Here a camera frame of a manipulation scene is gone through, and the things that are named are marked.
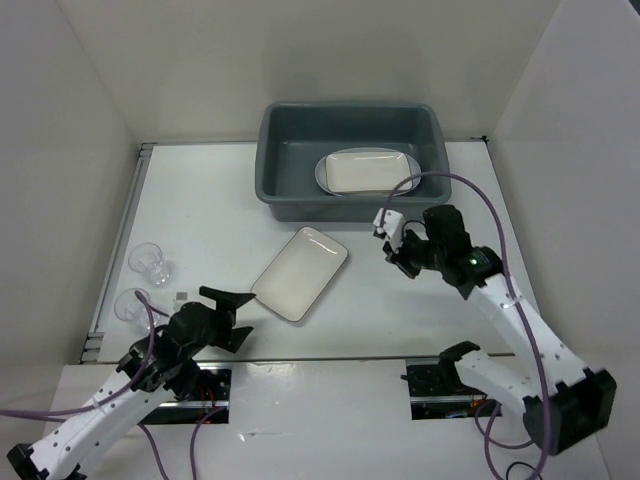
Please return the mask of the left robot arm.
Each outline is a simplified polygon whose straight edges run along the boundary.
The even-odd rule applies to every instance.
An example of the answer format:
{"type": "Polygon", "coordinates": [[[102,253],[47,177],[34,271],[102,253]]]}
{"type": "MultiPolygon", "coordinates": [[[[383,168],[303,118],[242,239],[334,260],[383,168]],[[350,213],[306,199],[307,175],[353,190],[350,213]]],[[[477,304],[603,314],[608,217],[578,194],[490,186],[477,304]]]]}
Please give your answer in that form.
{"type": "Polygon", "coordinates": [[[62,421],[32,444],[18,444],[7,460],[21,479],[84,479],[96,462],[161,404],[182,401],[202,387],[207,376],[195,361],[206,347],[237,353],[252,327],[239,327],[239,308],[252,293],[202,286],[213,307],[188,301],[164,325],[134,343],[105,383],[81,407],[49,412],[5,411],[5,416],[62,421]]]}

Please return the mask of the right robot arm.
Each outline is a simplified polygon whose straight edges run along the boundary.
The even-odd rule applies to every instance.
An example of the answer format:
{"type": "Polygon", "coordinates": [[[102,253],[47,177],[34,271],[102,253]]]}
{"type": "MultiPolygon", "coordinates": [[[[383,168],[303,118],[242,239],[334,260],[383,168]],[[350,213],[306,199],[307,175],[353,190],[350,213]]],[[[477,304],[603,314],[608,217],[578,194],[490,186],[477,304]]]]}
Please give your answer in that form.
{"type": "Polygon", "coordinates": [[[374,234],[383,240],[389,263],[414,279],[423,270],[441,274],[474,305],[524,364],[518,374],[492,360],[471,341],[439,355],[438,381],[450,393],[480,390],[521,416],[533,443],[558,455],[604,429],[617,383],[605,369],[595,371],[551,330],[505,274],[489,247],[472,244],[462,215],[452,205],[423,213],[426,236],[405,228],[404,216],[380,209],[374,234]]]}

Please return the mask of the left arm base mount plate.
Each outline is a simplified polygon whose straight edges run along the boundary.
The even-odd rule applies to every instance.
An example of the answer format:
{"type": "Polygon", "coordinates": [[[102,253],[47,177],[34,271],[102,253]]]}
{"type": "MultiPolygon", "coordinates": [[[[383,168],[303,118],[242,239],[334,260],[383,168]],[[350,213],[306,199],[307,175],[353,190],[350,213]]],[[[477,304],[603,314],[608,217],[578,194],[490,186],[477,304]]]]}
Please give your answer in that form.
{"type": "Polygon", "coordinates": [[[226,424],[229,421],[232,370],[227,365],[204,367],[195,384],[178,399],[164,402],[148,414],[141,424],[195,425],[212,411],[206,424],[226,424]]]}

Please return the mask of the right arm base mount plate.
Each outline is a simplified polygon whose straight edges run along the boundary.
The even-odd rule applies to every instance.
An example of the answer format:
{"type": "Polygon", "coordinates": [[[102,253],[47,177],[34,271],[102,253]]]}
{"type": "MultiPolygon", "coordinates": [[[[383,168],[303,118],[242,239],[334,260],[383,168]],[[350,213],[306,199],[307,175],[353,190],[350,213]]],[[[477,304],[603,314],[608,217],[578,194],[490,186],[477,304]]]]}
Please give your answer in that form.
{"type": "Polygon", "coordinates": [[[480,390],[450,380],[436,358],[410,359],[400,376],[408,387],[413,420],[488,417],[496,402],[480,390]]]}

